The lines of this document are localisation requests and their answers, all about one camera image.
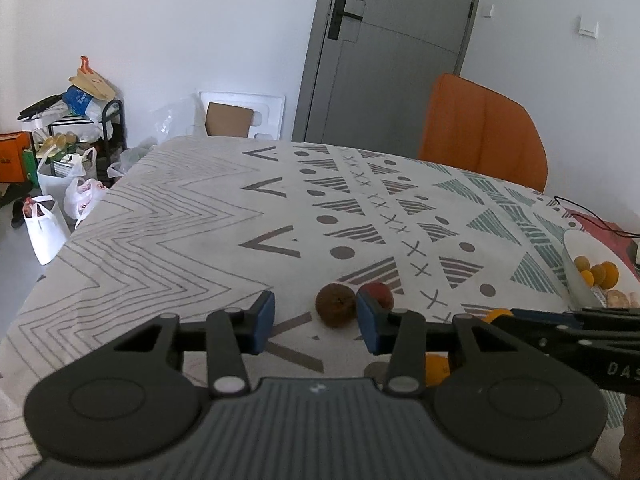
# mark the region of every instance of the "chair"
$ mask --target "chair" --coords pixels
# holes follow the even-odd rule
[[[433,87],[418,158],[545,189],[545,149],[527,111],[451,74]]]

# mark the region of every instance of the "gray door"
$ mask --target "gray door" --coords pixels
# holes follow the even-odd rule
[[[305,140],[415,158],[431,86],[454,70],[471,2],[346,0],[353,16],[336,40],[328,19]]]

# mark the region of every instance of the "bowl of fruit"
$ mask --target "bowl of fruit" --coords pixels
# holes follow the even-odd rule
[[[564,233],[564,273],[572,310],[640,308],[640,282],[616,254],[590,234]]]

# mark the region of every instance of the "wall switch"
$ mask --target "wall switch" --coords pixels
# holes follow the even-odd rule
[[[492,18],[494,16],[495,5],[482,6],[482,16],[484,18]]]
[[[589,16],[581,16],[578,34],[597,39],[600,34],[600,22],[590,18]]]

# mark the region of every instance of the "white bowl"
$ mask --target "white bowl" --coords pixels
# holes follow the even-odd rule
[[[631,292],[640,294],[640,282],[636,276],[629,270],[625,263],[616,256],[601,241],[596,240],[590,234],[577,229],[569,229],[564,232],[564,250],[562,251],[562,262],[564,263],[564,273],[569,285],[569,293],[571,294],[574,304],[572,310],[582,310],[584,308],[602,308],[603,303],[591,290],[584,279],[576,269],[574,260],[578,256],[586,256],[591,266],[601,264],[602,262],[611,262],[616,264],[620,272],[620,279],[616,284],[616,290],[624,292],[627,297]]]

